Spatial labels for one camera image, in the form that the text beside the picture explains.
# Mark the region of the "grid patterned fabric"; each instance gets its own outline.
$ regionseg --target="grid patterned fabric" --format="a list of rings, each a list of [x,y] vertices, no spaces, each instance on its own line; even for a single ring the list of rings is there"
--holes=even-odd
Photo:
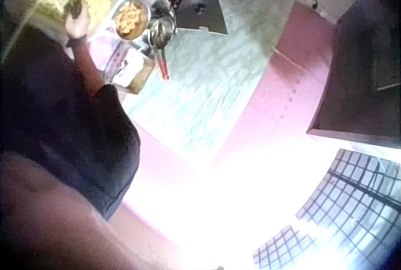
[[[254,263],[293,269],[330,248],[346,267],[375,269],[400,240],[400,213],[400,165],[339,150],[294,223],[255,251]]]

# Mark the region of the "bowl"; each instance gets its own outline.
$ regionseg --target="bowl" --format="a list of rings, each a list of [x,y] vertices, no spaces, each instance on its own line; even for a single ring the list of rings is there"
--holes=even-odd
[[[117,15],[120,13],[122,8],[124,7],[124,4],[126,3],[134,3],[134,5],[139,8],[140,12],[140,18],[139,18],[139,24],[135,25],[135,28],[131,30],[128,34],[121,34],[118,29],[117,29]],[[114,16],[114,25],[115,25],[115,31],[124,40],[134,40],[135,38],[138,38],[143,34],[143,32],[148,28],[150,22],[150,8],[147,4],[140,0],[127,0],[125,1],[118,9],[117,12],[115,13]]]

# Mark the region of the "pink surface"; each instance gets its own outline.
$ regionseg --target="pink surface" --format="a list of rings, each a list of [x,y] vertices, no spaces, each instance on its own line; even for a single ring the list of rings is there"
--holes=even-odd
[[[142,160],[125,202],[204,261],[238,269],[252,262],[252,251],[295,215],[338,150],[305,134],[328,76],[333,29],[294,5],[279,53],[210,167],[191,169],[139,128]]]

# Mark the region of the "black bracelet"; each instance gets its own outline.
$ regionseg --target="black bracelet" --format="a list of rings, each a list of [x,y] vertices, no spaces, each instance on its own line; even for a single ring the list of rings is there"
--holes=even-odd
[[[67,42],[67,48],[74,48],[77,46],[81,46],[86,43],[86,35],[81,36],[79,38],[70,38]]]

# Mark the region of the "black shirt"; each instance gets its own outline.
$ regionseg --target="black shirt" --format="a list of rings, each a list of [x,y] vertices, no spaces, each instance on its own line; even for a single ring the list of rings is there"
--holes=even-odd
[[[91,98],[61,46],[34,29],[1,72],[1,151],[27,156],[109,219],[138,169],[140,139],[105,85]]]

